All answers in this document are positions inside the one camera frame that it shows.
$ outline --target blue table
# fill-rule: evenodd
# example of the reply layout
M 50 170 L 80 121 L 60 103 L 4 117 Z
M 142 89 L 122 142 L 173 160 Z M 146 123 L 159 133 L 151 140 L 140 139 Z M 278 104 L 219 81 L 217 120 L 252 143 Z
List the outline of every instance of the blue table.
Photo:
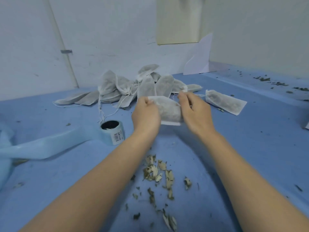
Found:
M 243 70 L 244 78 L 239 76 L 239 70 Z M 275 93 L 274 89 L 270 90 L 271 84 L 253 79 L 254 75 L 259 74 L 262 72 L 245 72 L 244 69 L 231 67 L 230 70 L 207 74 L 178 74 L 175 78 L 186 84 L 203 86 L 203 91 L 199 93 L 204 93 L 205 89 L 215 89 L 248 101 L 239 116 L 222 113 L 212 107 L 216 129 L 263 177 L 309 216 L 309 130 L 302 129 L 309 121 L 309 103 L 295 99 L 306 99 L 308 94 L 298 90 L 293 90 L 293 95 L 284 93 L 298 85 L 299 80 L 296 79 L 290 80 L 291 85 L 288 87 L 273 86 L 277 90 L 282 88 L 282 93 Z M 245 80 L 256 86 L 248 85 Z M 52 101 L 75 92 L 66 91 L 0 102 L 2 118 L 16 132 L 14 144 L 29 142 L 81 125 L 96 124 L 97 105 L 60 108 L 52 104 Z M 103 104 L 102 109 L 106 115 L 115 111 L 111 104 Z M 109 117 L 123 122 L 126 137 L 133 132 L 133 109 L 134 104 Z M 0 231 L 13 232 L 20 229 L 114 148 L 92 140 L 53 158 L 31 160 L 14 168 L 0 192 Z M 167 198 L 168 192 L 162 187 L 164 179 L 157 187 L 154 182 L 143 181 L 144 166 L 141 164 L 135 181 L 128 183 L 102 231 L 168 231 L 162 214 L 157 214 L 149 203 L 148 187 L 155 192 L 158 209 L 164 208 L 165 203 L 168 204 L 165 210 L 176 218 L 178 231 L 240 231 L 226 192 L 213 171 L 206 150 L 185 125 L 161 126 L 149 153 L 156 154 L 157 159 L 167 161 L 168 169 L 173 170 L 175 200 L 170 201 Z M 184 189 L 185 176 L 192 181 L 192 187 L 188 191 Z M 18 183 L 24 185 L 14 188 Z M 139 196 L 138 200 L 133 198 L 132 193 Z M 133 215 L 138 212 L 141 217 L 134 221 Z

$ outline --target label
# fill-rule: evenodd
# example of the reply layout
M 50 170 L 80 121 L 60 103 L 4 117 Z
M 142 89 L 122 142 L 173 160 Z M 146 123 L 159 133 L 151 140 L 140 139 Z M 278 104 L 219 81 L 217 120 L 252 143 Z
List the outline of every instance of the label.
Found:
M 111 138 L 112 138 L 113 145 L 118 145 L 122 143 L 124 140 L 122 130 L 118 129 L 118 130 L 113 131 L 111 133 Z

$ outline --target barcode label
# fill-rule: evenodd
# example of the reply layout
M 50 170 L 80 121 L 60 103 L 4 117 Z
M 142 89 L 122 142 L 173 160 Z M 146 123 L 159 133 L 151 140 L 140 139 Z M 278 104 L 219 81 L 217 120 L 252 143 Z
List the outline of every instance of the barcode label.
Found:
M 122 130 L 119 130 L 116 133 L 111 133 L 111 138 L 112 138 L 113 145 L 118 145 L 122 143 L 123 141 Z

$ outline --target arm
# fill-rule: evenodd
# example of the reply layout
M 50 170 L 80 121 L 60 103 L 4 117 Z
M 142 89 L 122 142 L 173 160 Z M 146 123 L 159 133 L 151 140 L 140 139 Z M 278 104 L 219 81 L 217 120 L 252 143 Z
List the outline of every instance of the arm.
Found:
M 243 231 L 309 231 L 308 218 L 215 131 L 210 105 L 192 93 L 180 93 L 179 100 L 186 124 L 205 144 L 214 159 L 218 175 Z
M 99 231 L 159 132 L 158 108 L 147 97 L 139 98 L 132 120 L 133 134 L 20 232 Z

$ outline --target wall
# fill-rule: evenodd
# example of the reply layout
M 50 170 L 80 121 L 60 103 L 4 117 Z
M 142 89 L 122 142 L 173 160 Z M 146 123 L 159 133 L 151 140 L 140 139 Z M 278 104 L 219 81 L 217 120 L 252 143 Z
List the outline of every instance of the wall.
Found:
M 206 0 L 210 60 L 309 78 L 309 0 Z
M 135 78 L 156 63 L 162 74 L 183 72 L 195 43 L 156 44 L 156 0 L 50 0 L 79 86 L 106 70 Z
M 0 0 L 0 100 L 73 89 L 42 0 Z

